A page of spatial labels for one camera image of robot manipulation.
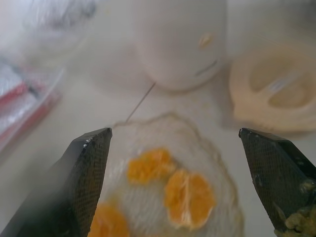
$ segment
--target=white table surface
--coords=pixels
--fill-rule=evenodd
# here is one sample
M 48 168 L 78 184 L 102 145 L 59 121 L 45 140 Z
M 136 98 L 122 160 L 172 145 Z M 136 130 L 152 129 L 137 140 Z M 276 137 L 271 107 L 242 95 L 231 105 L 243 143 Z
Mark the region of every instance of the white table surface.
M 229 6 L 228 49 L 236 55 L 245 47 L 241 39 L 254 13 L 246 10 L 241 0 L 231 0 Z M 130 116 L 148 119 L 176 111 L 191 119 L 201 134 L 221 150 L 238 187 L 246 236 L 274 236 L 273 226 L 253 188 L 238 129 L 219 125 L 220 110 L 210 95 L 212 82 L 181 94 L 168 93 L 157 86 L 152 89 L 153 83 L 137 60 L 125 11 L 120 1 L 106 3 L 84 49 L 68 65 L 63 100 L 7 157 L 1 157 L 0 231 L 32 186 L 32 180 L 39 177 L 40 170 L 56 162 L 74 138 Z M 315 141 L 313 134 L 293 140 L 313 163 Z M 32 177 L 26 172 L 30 171 L 30 164 L 36 165 Z M 16 177 L 25 177 L 23 189 L 14 187 Z M 4 194 L 1 191 L 8 184 L 12 188 Z

